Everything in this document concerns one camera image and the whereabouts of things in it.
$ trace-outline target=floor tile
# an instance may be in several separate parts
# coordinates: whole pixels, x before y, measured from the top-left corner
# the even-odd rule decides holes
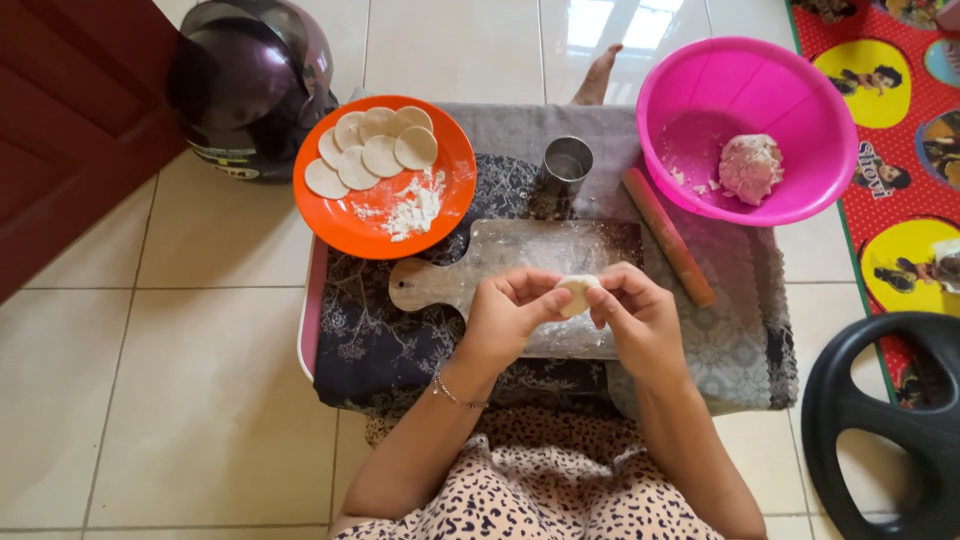
[[[80,540],[80,532],[0,532],[0,540]]]
[[[667,54],[710,37],[704,0],[540,0],[547,103],[567,103],[590,64],[614,43],[605,104],[632,105],[653,66]]]
[[[104,216],[27,283],[30,287],[132,287],[156,178]]]
[[[776,227],[786,282],[855,282],[847,235],[836,205],[817,215]]]
[[[543,103],[537,0],[372,0],[366,87],[428,101]]]
[[[364,439],[367,417],[359,412],[341,410],[337,428],[337,472],[333,479],[333,514],[340,515],[340,504],[347,495],[353,477],[372,449]]]
[[[303,285],[312,235],[289,184],[240,182],[184,152],[159,175],[137,286]]]
[[[707,0],[714,36],[746,36],[797,52],[786,2]]]
[[[322,540],[326,527],[109,530],[88,532],[84,540]]]
[[[806,516],[765,517],[768,540],[812,540]]]
[[[336,411],[300,371],[301,289],[138,290],[94,527],[327,523]]]
[[[167,15],[170,24],[179,30],[183,17],[197,4],[197,0],[154,0],[154,4]]]
[[[889,514],[868,515],[867,521],[878,523],[893,520],[895,517]],[[813,528],[813,540],[844,540],[843,535],[827,516],[810,516],[810,524]]]
[[[859,291],[855,284],[789,284],[787,302],[797,350],[797,367],[803,401],[806,379],[817,357],[827,343],[848,324],[864,317]],[[867,395],[889,402],[876,350],[868,348],[856,359],[853,381]],[[797,450],[804,455],[799,408],[790,411]],[[910,461],[900,447],[869,433],[848,430],[837,444],[837,453],[844,479],[857,506],[863,512],[890,512],[911,495]],[[804,485],[810,511],[822,513],[813,485],[802,463]]]
[[[346,103],[363,85],[369,2],[364,0],[293,0],[324,30],[333,57],[333,94]]]
[[[740,412],[718,416],[713,424],[761,512],[806,512],[804,486],[786,412]]]
[[[0,306],[0,528],[84,523],[130,295],[23,290]]]

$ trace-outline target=leopard print clothing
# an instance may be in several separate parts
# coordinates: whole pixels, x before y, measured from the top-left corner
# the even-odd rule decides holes
[[[393,424],[368,421],[368,442],[375,446]],[[558,411],[485,413],[432,502],[336,538],[722,540],[653,465],[637,433],[631,421]]]

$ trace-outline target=metal cup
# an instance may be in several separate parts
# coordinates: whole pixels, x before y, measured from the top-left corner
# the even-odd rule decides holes
[[[538,184],[550,195],[573,195],[580,190],[592,167],[590,147],[575,136],[562,136],[547,145],[537,175]]]

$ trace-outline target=red door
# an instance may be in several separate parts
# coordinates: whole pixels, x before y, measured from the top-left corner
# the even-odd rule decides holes
[[[152,0],[0,0],[0,302],[186,146]]]

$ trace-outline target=bare foot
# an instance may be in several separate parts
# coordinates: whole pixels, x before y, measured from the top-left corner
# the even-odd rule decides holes
[[[603,105],[603,96],[607,94],[607,83],[610,82],[616,53],[622,49],[623,43],[614,43],[600,58],[593,61],[580,89],[570,100],[570,105]]]

